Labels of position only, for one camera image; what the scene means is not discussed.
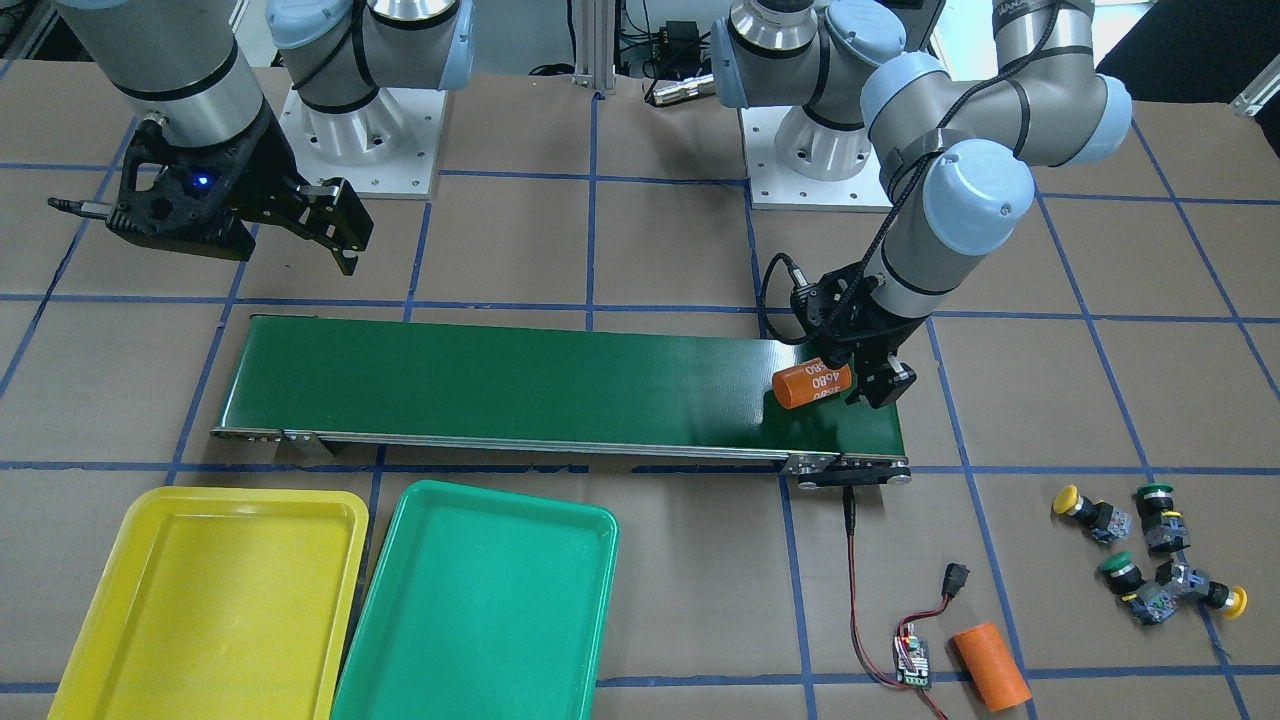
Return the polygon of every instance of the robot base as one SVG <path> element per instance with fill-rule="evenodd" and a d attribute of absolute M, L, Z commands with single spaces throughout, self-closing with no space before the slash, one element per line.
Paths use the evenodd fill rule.
<path fill-rule="evenodd" d="M 879 186 L 879 159 L 874 151 L 856 176 L 836 182 L 801 176 L 778 158 L 773 136 L 790 110 L 748 108 L 740 113 L 751 205 L 760 210 L 887 211 L 890 201 Z"/>
<path fill-rule="evenodd" d="M 342 177 L 360 197 L 393 200 L 430 200 L 435 182 L 444 129 L 447 92 L 438 90 L 388 88 L 403 110 L 406 132 L 403 150 L 372 165 L 339 165 L 317 156 L 310 145 L 303 113 L 306 106 L 297 91 L 289 91 L 280 113 L 280 127 L 297 155 L 298 172 L 308 182 Z"/>

